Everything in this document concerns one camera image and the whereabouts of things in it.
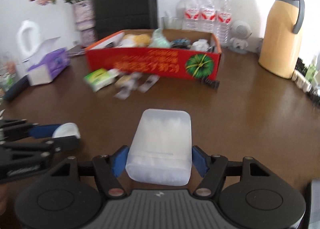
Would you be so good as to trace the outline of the white round lid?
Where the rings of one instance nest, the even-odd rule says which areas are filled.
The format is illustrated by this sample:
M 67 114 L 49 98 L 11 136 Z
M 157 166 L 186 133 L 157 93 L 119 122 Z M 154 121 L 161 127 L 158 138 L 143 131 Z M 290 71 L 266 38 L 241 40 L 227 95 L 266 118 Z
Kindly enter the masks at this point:
M 77 139 L 81 138 L 79 128 L 75 123 L 69 122 L 62 124 L 53 132 L 52 138 L 68 136 L 75 136 Z

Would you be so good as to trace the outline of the translucent white plastic container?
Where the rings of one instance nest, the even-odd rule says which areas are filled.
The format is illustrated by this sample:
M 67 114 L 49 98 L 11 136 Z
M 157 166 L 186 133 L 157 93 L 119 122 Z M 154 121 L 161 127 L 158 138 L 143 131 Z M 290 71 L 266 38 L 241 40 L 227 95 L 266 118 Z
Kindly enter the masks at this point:
M 131 143 L 126 172 L 137 182 L 185 186 L 191 176 L 191 148 L 187 112 L 147 109 Z

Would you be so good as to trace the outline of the small snack sachet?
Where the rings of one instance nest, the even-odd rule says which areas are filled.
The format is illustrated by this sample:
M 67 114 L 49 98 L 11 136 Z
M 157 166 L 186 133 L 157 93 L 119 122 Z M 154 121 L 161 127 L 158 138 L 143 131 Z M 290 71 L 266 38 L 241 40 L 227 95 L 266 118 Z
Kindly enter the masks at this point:
M 138 87 L 138 90 L 141 93 L 146 93 L 157 81 L 159 80 L 160 76 L 158 75 L 150 75 L 147 80 Z

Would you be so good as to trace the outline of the light green plastic bag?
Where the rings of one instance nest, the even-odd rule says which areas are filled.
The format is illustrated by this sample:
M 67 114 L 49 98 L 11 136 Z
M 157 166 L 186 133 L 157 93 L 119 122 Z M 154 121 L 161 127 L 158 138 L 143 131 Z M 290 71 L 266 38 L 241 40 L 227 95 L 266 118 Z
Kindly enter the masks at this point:
M 149 48 L 171 48 L 171 44 L 163 35 L 162 29 L 156 29 L 153 32 Z

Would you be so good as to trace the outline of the purple tissue box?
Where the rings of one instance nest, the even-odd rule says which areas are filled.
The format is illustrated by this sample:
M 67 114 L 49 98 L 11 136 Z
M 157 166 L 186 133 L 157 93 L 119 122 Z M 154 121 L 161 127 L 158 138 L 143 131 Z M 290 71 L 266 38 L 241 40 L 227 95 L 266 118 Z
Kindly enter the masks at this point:
M 53 50 L 60 37 L 44 40 L 29 57 L 31 66 L 27 78 L 31 86 L 46 85 L 53 82 L 70 65 L 67 48 Z

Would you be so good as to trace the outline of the red cardboard box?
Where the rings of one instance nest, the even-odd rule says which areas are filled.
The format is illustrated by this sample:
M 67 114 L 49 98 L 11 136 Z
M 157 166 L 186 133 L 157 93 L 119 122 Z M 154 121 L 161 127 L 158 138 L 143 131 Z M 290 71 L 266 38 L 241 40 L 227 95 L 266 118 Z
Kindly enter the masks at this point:
M 191 30 L 165 29 L 163 35 L 169 41 L 181 38 L 196 42 L 207 40 L 214 47 L 213 52 L 176 48 L 134 47 L 108 48 L 107 45 L 118 45 L 126 35 L 151 36 L 152 29 L 121 30 L 107 36 L 85 49 L 89 69 L 118 69 L 123 72 L 140 72 L 155 74 L 166 78 L 215 80 L 221 59 L 221 46 L 214 34 Z

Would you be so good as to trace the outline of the yellow white plush toy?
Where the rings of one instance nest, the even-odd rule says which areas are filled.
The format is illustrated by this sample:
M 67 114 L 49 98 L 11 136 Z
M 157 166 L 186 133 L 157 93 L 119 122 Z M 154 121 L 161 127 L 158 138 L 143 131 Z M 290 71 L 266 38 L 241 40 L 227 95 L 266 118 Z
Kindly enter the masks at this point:
M 126 47 L 126 48 L 134 48 L 134 47 L 148 47 L 151 44 L 151 37 L 147 34 L 141 34 L 141 35 L 133 35 L 133 34 L 127 34 L 125 35 L 120 43 L 120 47 Z

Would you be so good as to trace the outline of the green spray bottle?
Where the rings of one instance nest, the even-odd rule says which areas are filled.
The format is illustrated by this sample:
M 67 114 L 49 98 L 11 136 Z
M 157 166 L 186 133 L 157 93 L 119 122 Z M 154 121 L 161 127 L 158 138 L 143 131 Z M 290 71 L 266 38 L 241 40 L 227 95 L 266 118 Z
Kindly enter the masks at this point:
M 313 77 L 315 76 L 316 70 L 317 70 L 317 61 L 318 61 L 318 56 L 314 56 L 308 70 L 305 74 L 305 78 L 307 81 L 312 82 Z

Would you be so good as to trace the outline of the white astronaut figurine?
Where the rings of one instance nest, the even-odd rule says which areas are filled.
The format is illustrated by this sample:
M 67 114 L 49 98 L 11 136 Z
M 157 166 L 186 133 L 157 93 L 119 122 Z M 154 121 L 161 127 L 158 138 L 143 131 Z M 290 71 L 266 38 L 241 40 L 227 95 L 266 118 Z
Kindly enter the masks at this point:
M 236 20 L 233 22 L 231 28 L 231 38 L 229 40 L 228 48 L 240 54 L 248 52 L 248 38 L 252 35 L 251 27 L 248 23 Z

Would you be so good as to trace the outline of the right water bottle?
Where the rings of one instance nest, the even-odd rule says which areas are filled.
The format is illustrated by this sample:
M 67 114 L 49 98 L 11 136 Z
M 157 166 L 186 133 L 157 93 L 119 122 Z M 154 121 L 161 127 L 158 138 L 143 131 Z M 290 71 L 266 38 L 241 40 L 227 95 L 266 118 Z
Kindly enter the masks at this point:
M 216 36 L 220 46 L 226 47 L 229 39 L 232 10 L 229 0 L 220 0 L 217 10 Z

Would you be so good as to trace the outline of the water bottle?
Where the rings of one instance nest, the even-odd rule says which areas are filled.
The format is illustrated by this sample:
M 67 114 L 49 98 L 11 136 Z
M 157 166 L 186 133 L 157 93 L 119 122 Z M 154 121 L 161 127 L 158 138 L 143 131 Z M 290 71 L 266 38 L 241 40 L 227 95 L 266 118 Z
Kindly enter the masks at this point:
M 216 9 L 213 0 L 201 0 L 200 27 L 201 31 L 213 33 L 215 29 Z
M 220 0 L 217 10 L 216 36 L 220 46 L 226 47 L 229 39 L 232 10 L 229 0 Z
M 183 30 L 197 30 L 200 18 L 198 0 L 180 0 L 176 5 L 176 15 L 182 20 Z

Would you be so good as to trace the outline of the clear glass cup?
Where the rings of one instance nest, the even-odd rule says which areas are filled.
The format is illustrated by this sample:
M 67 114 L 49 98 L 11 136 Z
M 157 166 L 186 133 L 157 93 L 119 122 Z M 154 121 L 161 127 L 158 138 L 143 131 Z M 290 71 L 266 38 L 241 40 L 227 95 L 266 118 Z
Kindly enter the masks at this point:
M 162 17 L 162 23 L 164 29 L 182 29 L 183 19 L 179 17 L 172 17 L 168 11 L 164 12 L 164 17 Z

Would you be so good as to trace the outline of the middle water bottle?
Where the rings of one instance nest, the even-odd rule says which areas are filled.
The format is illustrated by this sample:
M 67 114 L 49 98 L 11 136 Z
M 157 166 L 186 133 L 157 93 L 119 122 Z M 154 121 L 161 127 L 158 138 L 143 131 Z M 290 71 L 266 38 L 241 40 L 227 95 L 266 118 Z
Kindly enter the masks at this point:
M 201 0 L 200 27 L 201 31 L 213 33 L 215 29 L 216 9 L 213 0 Z

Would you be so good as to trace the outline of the left water bottle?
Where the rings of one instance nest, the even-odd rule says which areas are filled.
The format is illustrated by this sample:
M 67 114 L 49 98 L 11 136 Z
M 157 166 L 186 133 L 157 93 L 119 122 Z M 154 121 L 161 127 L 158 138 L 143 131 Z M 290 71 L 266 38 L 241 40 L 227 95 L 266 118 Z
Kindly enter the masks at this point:
M 180 0 L 176 5 L 176 15 L 182 20 L 183 30 L 197 30 L 200 18 L 198 0 Z

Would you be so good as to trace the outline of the black paper shopping bag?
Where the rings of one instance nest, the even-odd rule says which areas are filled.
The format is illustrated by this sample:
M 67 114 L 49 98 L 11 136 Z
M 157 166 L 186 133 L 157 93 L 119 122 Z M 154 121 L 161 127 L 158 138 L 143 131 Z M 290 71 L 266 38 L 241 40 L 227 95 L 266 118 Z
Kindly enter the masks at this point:
M 103 39 L 125 29 L 157 29 L 157 0 L 94 0 L 95 31 Z

